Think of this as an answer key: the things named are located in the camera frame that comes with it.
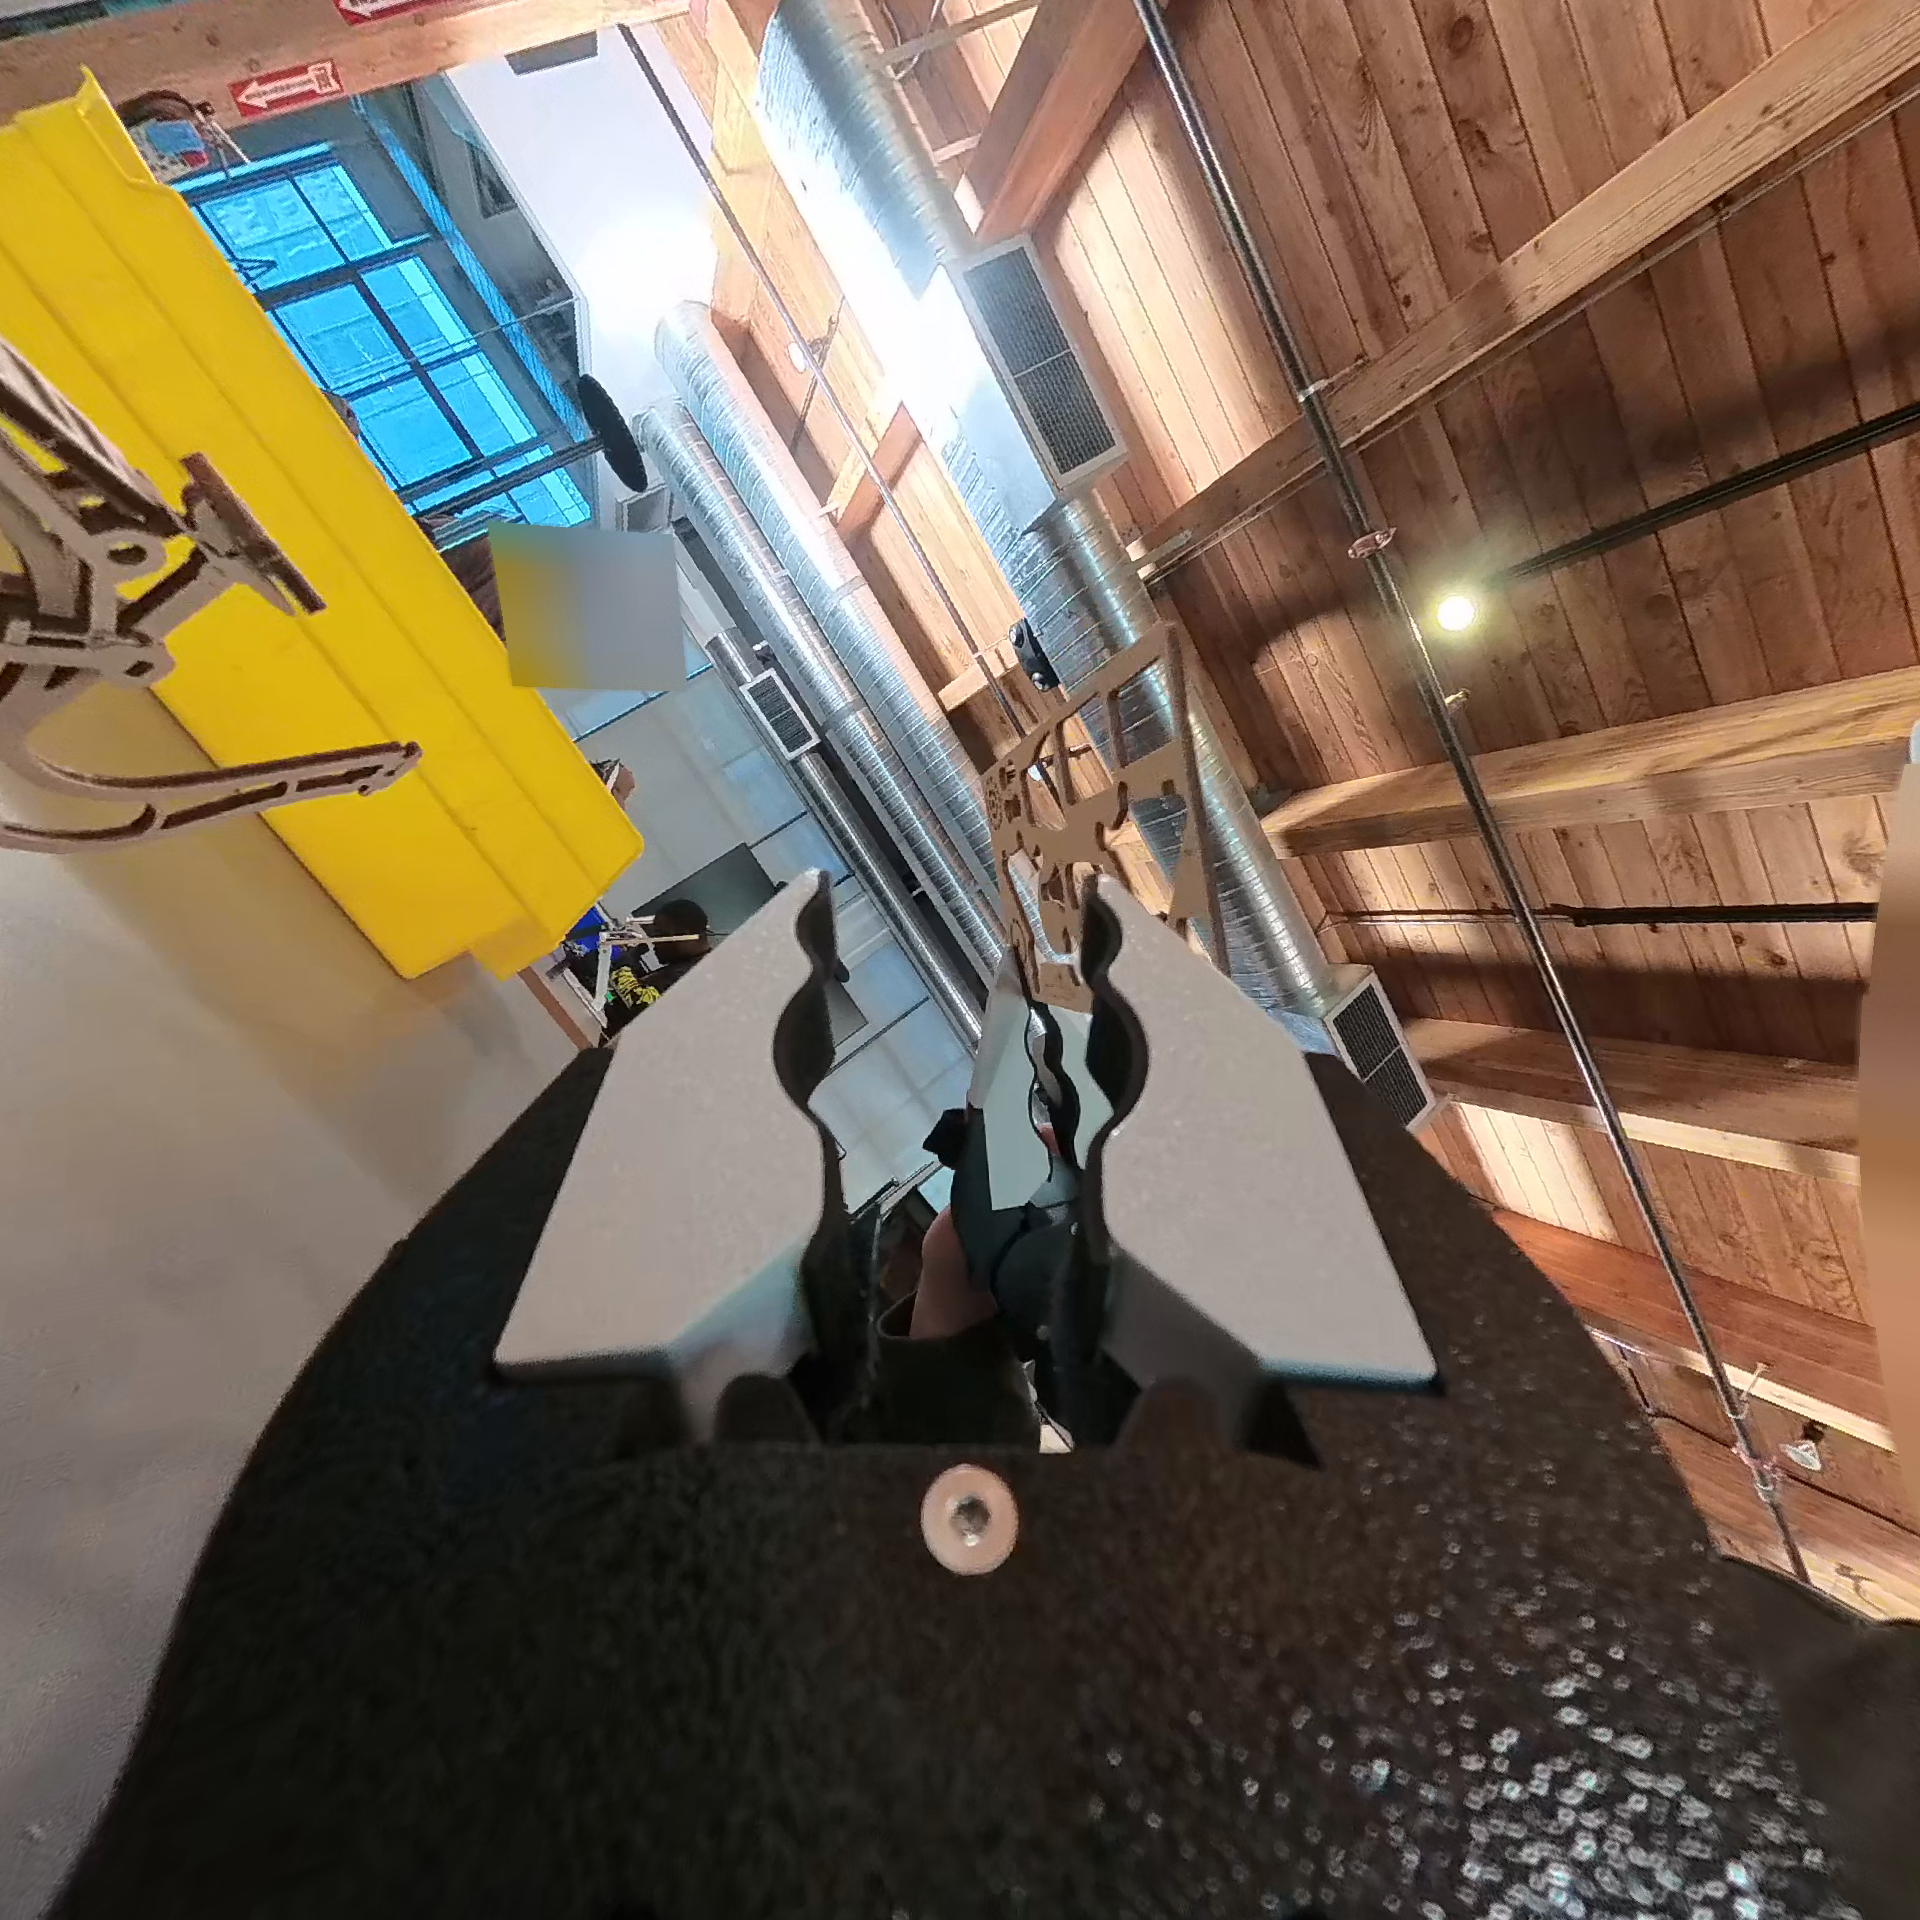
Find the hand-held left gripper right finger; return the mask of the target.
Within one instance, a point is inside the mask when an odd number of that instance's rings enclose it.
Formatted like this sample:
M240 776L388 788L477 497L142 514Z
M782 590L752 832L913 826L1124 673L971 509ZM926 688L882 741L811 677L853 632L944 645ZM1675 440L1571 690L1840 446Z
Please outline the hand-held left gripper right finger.
M1290 1030L1117 880L1085 894L1088 1072L1108 1114L1072 1329L1101 1382L1198 1388L1237 1444L1292 1447L1292 1388L1434 1393L1443 1374Z

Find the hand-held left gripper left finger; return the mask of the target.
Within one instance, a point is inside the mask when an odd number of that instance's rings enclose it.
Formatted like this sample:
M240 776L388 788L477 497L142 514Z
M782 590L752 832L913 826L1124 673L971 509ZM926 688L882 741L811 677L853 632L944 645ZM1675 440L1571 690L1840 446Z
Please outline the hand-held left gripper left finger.
M643 1381L714 1433L737 1381L824 1356L813 1297L848 1233L811 1109L835 968L811 868L621 1032L497 1338L502 1376Z

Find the laser-cut wooden part sheet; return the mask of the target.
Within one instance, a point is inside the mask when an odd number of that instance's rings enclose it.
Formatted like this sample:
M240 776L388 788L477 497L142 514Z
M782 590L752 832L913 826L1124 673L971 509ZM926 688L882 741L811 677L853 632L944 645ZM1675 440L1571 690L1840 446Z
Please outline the laser-cut wooden part sheet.
M1005 936L1022 992L1085 1015L1085 905L1099 877L1138 888L1121 860L1145 817L1173 826L1163 901L1148 914L1186 945L1233 968L1211 872L1184 654L1163 618L1060 692L1044 718L980 778Z

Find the person's right forearm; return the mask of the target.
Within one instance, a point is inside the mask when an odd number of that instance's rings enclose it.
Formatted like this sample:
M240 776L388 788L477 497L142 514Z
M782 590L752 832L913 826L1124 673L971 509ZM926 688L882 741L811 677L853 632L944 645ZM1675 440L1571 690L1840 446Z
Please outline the person's right forearm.
M1001 1318L950 1335L878 1332L874 1439L1040 1452L1040 1410Z

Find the wooden model assembly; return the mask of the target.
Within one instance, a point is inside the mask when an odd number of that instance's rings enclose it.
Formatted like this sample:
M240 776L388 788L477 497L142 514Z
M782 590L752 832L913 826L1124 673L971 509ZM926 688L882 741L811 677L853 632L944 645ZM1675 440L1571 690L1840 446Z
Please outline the wooden model assembly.
M178 774L92 774L46 758L37 729L82 692L156 688L170 638L230 586L269 608L325 601L202 455L178 504L12 342L3 342L3 758L26 783L115 809L96 824L4 821L9 850L70 855L307 799L373 798L419 768L414 741Z

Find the person's right hand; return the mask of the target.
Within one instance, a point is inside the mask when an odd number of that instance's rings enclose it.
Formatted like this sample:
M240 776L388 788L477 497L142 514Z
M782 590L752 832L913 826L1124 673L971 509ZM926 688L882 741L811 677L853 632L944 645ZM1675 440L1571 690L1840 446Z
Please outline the person's right hand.
M908 1335L915 1338L960 1337L997 1314L992 1288L970 1266L954 1210L946 1206L929 1223L922 1239Z

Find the small white vent grille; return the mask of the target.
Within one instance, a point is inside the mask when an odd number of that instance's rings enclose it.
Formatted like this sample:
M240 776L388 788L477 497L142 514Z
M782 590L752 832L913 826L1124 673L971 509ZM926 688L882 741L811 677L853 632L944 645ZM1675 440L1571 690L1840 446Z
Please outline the small white vent grille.
M1336 982L1338 994L1324 1013L1336 1053L1397 1124L1421 1132L1438 1101L1379 973L1369 967L1344 967Z
M824 741L818 729L776 668L740 681L739 694L786 761L801 761L820 750Z

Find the long metal ceiling pipe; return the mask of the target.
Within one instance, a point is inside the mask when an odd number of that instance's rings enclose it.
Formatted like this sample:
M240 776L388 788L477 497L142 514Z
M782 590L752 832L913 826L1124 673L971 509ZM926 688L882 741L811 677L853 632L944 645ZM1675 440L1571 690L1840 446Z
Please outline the long metal ceiling pipe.
M1401 575L1389 558L1394 536L1386 527L1386 521L1376 514L1376 506L1361 481L1357 468L1344 449L1333 423L1333 413L1329 409L1330 384L1317 373L1304 335L1288 310L1273 271L1264 262L1256 229L1241 206L1241 199L1237 196L1196 86L1177 52L1163 4L1137 1L1137 13L1144 24L1145 49L1169 90L1186 148L1192 151L1204 182L1208 199L1253 298L1259 326L1281 361L1288 391L1293 398L1300 423L1307 428L1309 446L1320 455L1320 463L1330 480L1336 502L1348 525L1352 561L1363 569L1366 583L1374 586L1381 613L1406 641L1420 696L1430 727L1438 733L1438 742L1443 745L1459 794L1468 805L1473 829L1480 836L1486 864L1493 871L1510 918L1518 922L1528 960L1540 982L1552 1020L1568 1045L1577 1078L1588 1093L1600 1132L1613 1150L1624 1184L1627 1186L1634 1210L1640 1214L1651 1250L1665 1270L1688 1329L1694 1335L1696 1348L1705 1360L1716 1406L1733 1433L1734 1455L1744 1465L1750 1490L1766 1513L1773 1537L1782 1550L1787 1574L1804 1589L1811 1589L1812 1574L1804 1546L1793 1529L1782 1479L1776 1468L1764 1461L1755 1442L1746 1417L1746 1396L1734 1388L1696 1296L1696 1287L1674 1250L1665 1214L1637 1154L1637 1145L1625 1132L1625 1117L1619 1111L1613 1093L1605 1082L1593 1042L1577 1017L1568 985L1552 958L1552 948L1546 940L1544 914L1529 897L1504 829L1497 822L1496 807L1489 799L1483 782L1474 768L1473 752L1456 727L1453 706L1438 678L1428 639L1410 608L1410 601L1406 598Z

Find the yellow plastic bin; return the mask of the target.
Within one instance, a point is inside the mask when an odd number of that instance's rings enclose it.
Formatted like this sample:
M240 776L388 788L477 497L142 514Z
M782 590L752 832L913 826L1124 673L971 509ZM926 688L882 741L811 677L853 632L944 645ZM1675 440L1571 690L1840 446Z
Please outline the yellow plastic bin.
M268 813L395 973L525 972L638 826L101 82L3 146L4 847Z

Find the large white vent grille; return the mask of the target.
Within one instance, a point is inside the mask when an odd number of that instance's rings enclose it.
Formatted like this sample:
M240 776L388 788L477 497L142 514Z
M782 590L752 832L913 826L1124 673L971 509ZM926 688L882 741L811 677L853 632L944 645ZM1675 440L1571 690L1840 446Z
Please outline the large white vent grille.
M1051 494L1091 492L1128 446L1032 238L974 248L957 293Z

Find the black round disc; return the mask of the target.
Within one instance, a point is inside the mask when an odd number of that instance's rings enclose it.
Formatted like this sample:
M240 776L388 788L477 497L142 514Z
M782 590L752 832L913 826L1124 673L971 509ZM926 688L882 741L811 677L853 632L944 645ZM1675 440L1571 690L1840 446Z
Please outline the black round disc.
M616 480L632 494L644 494L651 486L643 449L636 440L629 417L621 413L618 400L593 375L581 373L576 378L576 398L595 440L597 452L611 465Z

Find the large paned window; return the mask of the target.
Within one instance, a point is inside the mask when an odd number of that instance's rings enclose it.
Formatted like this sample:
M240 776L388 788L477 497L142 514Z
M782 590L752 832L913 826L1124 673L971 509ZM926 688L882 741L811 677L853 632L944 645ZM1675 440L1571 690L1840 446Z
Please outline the large paned window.
M461 212L429 153L369 119L221 167L180 199L441 540L600 519L581 298L502 188Z

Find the red arrow sign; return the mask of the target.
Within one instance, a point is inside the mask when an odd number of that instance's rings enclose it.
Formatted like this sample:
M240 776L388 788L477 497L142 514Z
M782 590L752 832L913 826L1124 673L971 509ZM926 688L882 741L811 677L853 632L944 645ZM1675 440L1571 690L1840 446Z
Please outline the red arrow sign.
M230 106L243 121L259 121L286 112L304 112L349 97L341 66L329 56L314 56L275 70L259 70L228 82Z

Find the slim silver air duct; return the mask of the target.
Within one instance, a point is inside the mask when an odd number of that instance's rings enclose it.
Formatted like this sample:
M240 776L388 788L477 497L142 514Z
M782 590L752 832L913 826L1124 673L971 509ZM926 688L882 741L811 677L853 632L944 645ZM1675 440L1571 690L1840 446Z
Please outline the slim silver air duct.
M670 400L641 416L698 560L801 700L956 943L971 1047L1005 953L980 776L704 301L656 326Z

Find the black ceiling track rail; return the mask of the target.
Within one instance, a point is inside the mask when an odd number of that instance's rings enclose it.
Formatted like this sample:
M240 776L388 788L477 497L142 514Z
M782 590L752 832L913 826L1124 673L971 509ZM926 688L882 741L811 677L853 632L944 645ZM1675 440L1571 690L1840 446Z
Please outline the black ceiling track rail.
M1584 560L1597 560L1624 545L1657 536L1688 521L1724 511L1754 495L1782 489L1790 481L1811 478L1832 465L1865 456L1874 447L1893 440L1905 440L1917 432L1917 402L1894 406L1881 416L1858 421L1840 432L1817 438L1793 452L1734 470L1721 480L1698 486L1689 494L1668 497L1667 502L1644 506L1637 514L1593 527L1587 535L1572 536L1564 543L1549 545L1525 560L1510 561L1483 575L1489 586L1508 586L1528 580L1540 580L1555 572L1568 569Z

